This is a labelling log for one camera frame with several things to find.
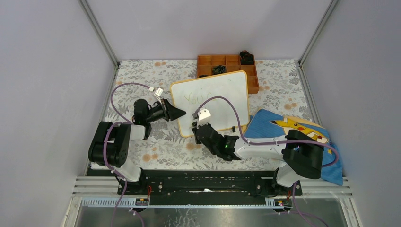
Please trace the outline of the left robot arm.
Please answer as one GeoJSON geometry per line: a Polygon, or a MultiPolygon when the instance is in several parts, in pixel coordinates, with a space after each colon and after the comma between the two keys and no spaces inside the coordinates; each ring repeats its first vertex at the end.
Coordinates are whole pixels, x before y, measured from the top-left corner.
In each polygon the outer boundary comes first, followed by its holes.
{"type": "Polygon", "coordinates": [[[141,178],[142,169],[128,158],[130,139],[146,140],[151,133],[151,123],[160,119],[174,121],[186,115],[166,99],[153,106],[144,99],[134,102],[134,116],[131,123],[100,122],[88,150],[88,159],[107,167],[121,179],[129,182],[129,189],[142,194],[147,182],[141,178]]]}

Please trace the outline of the yellow framed whiteboard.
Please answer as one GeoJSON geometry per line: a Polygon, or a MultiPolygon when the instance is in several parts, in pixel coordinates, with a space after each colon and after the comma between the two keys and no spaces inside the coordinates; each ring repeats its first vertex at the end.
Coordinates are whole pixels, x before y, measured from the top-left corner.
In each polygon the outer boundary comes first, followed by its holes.
{"type": "Polygon", "coordinates": [[[186,111],[178,118],[180,135],[184,138],[193,136],[193,113],[204,107],[211,113],[210,124],[217,130],[231,129],[240,124],[249,123],[249,99],[247,74],[235,71],[215,76],[179,81],[170,86],[173,105],[186,111]]]}

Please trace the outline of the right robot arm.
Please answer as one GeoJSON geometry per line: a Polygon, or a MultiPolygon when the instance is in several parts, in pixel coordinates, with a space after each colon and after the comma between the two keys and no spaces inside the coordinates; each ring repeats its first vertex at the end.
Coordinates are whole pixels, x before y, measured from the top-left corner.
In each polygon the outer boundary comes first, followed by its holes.
{"type": "Polygon", "coordinates": [[[323,145],[297,130],[275,138],[242,138],[218,133],[211,124],[192,128],[197,144],[225,160],[248,158],[276,159],[284,165],[271,182],[274,193],[283,195],[301,179],[319,179],[323,162],[323,145]]]}

